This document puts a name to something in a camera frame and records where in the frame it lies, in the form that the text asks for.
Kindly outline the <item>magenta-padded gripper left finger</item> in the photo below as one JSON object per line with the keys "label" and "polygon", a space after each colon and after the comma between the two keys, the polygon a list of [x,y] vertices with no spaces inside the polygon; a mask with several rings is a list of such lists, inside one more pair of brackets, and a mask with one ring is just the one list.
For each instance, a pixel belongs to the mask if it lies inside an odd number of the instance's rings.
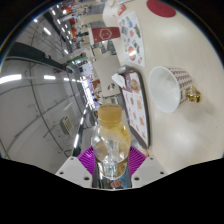
{"label": "magenta-padded gripper left finger", "polygon": [[89,147],[77,157],[70,156],[56,172],[56,176],[84,188],[93,188],[97,186],[95,168],[93,149]]}

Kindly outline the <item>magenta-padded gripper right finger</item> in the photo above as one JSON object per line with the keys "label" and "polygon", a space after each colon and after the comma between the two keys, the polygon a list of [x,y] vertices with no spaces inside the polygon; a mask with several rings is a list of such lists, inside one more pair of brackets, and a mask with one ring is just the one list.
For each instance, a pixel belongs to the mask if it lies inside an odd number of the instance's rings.
{"label": "magenta-padded gripper right finger", "polygon": [[165,169],[154,156],[147,157],[135,147],[130,148],[127,186],[140,188],[166,176]]}

